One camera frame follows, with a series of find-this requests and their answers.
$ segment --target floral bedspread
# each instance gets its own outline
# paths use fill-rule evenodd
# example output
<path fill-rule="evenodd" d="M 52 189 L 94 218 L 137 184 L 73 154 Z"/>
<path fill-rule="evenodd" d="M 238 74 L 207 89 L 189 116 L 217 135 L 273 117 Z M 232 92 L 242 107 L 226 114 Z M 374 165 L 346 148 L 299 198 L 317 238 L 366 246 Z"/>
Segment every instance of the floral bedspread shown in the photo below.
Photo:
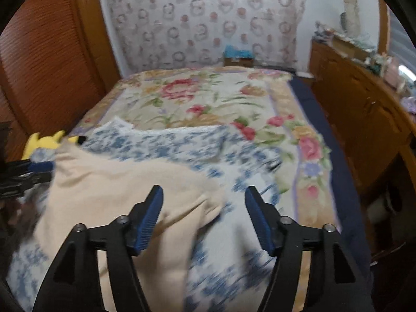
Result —
<path fill-rule="evenodd" d="M 119 81 L 72 134 L 89 135 L 114 116 L 139 130 L 232 124 L 247 140 L 279 149 L 275 181 L 285 215 L 318 228 L 335 224 L 330 150 L 305 117 L 291 78 L 242 67 L 142 72 Z M 302 309 L 308 264 L 302 262 L 295 310 Z"/>
<path fill-rule="evenodd" d="M 191 256 L 184 288 L 184 309 L 203 311 L 254 311 L 268 285 L 275 259 L 261 250 L 247 209 L 244 192 L 255 186 L 263 200 L 285 212 L 279 202 L 273 168 L 279 162 L 274 148 L 261 148 L 233 126 L 203 126 L 139 131 L 119 118 L 97 128 L 81 148 L 96 155 L 136 162 L 165 158 L 185 164 L 224 191 L 224 206 L 215 222 L 201 231 Z M 36 162 L 53 160 L 54 150 L 37 149 Z M 48 205 L 48 185 L 41 184 L 20 200 L 35 205 L 33 221 Z M 13 254 L 8 284 L 26 312 L 31 312 L 39 287 L 51 264 L 36 238 L 28 235 Z"/>

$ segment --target wooden door frame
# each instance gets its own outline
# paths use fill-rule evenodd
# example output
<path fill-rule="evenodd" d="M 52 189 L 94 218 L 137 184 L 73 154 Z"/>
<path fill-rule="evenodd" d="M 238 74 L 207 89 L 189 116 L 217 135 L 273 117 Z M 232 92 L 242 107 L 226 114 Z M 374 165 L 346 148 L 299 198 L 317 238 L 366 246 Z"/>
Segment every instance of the wooden door frame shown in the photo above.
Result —
<path fill-rule="evenodd" d="M 91 21 L 94 22 L 96 27 L 99 28 L 99 34 L 97 34 L 97 37 L 95 37 L 94 33 L 91 30 L 91 27 L 89 27 L 91 25 L 89 23 L 89 18 L 85 16 L 85 13 L 91 8 L 89 7 L 89 5 L 93 6 L 94 2 L 96 2 L 99 6 L 99 10 L 96 11 L 96 13 L 100 14 L 99 16 L 97 15 L 100 20 Z M 105 25 L 100 0 L 94 0 L 91 4 L 89 4 L 89 2 L 85 2 L 85 0 L 74 0 L 74 15 L 75 14 L 78 18 L 78 29 L 80 37 L 84 39 L 86 51 L 88 52 L 89 57 L 91 58 L 94 68 L 96 70 L 96 73 L 99 76 L 101 82 L 103 83 L 104 89 L 107 93 L 114 87 L 115 83 L 121 79 L 121 76 Z M 93 39 L 97 38 L 100 38 L 101 42 L 94 42 Z"/>
<path fill-rule="evenodd" d="M 390 47 L 390 14 L 388 6 L 384 0 L 379 0 L 380 10 L 380 32 L 379 32 L 379 46 L 378 53 L 388 53 Z"/>
<path fill-rule="evenodd" d="M 101 97 L 104 97 L 107 94 L 107 91 L 105 89 L 104 82 L 98 72 L 94 59 L 92 58 L 92 55 L 88 49 L 84 30 L 82 29 L 80 11 L 78 10 L 78 4 L 76 0 L 71 0 L 71 9 L 72 9 L 72 14 L 74 16 L 76 33 L 80 40 L 80 45 L 81 45 L 82 53 L 84 54 L 84 57 L 85 57 L 87 68 L 91 74 L 94 84 L 97 86 L 98 92 L 101 94 Z"/>

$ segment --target beige cloth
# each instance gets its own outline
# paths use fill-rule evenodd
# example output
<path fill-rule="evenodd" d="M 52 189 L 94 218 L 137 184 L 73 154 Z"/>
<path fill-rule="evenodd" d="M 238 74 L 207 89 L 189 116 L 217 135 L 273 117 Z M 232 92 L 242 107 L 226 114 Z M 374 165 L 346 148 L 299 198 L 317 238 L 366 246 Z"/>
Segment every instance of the beige cloth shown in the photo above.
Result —
<path fill-rule="evenodd" d="M 188 264 L 198 229 L 223 206 L 218 184 L 184 165 L 165 160 L 108 160 L 64 143 L 57 150 L 55 176 L 45 213 L 35 229 L 42 250 L 53 259 L 77 223 L 106 225 L 128 214 L 153 185 L 164 203 L 149 247 L 134 257 L 137 275 L 154 312 L 182 312 Z M 99 252 L 105 308 L 115 311 L 104 252 Z"/>

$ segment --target wooden cabinet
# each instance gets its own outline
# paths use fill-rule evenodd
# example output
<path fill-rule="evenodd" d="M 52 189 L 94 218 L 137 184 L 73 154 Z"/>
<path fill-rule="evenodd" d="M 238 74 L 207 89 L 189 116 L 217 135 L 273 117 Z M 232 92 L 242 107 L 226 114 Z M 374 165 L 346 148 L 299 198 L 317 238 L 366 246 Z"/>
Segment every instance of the wooden cabinet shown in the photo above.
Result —
<path fill-rule="evenodd" d="M 381 79 L 327 45 L 313 43 L 310 71 L 316 76 L 312 91 L 363 193 L 406 145 L 414 128 Z"/>

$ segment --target pink flower pattern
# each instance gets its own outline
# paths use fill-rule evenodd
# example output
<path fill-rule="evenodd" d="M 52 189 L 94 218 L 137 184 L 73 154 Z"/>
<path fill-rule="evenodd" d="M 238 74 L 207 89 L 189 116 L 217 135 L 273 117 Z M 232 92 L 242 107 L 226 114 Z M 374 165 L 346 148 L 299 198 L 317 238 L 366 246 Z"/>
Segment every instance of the pink flower pattern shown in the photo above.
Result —
<path fill-rule="evenodd" d="M 236 127 L 238 130 L 243 130 L 245 128 L 244 124 L 239 122 L 232 122 L 231 123 L 234 127 Z"/>
<path fill-rule="evenodd" d="M 322 158 L 321 144 L 312 137 L 303 136 L 299 139 L 299 147 L 305 160 Z"/>
<path fill-rule="evenodd" d="M 165 85 L 160 96 L 170 100 L 186 99 L 192 101 L 198 90 L 198 83 L 193 79 L 179 79 Z"/>
<path fill-rule="evenodd" d="M 271 117 L 266 122 L 269 126 L 281 127 L 284 124 L 284 118 L 282 116 Z"/>
<path fill-rule="evenodd" d="M 317 199 L 319 195 L 319 189 L 316 185 L 310 185 L 307 188 L 307 194 L 311 199 Z"/>
<path fill-rule="evenodd" d="M 247 138 L 248 140 L 254 140 L 256 137 L 256 130 L 250 127 L 245 127 L 241 130 L 241 133 Z"/>
<path fill-rule="evenodd" d="M 192 107 L 190 107 L 186 112 L 194 113 L 196 117 L 199 117 L 202 115 L 204 111 L 205 111 L 205 107 L 203 105 L 195 104 Z"/>

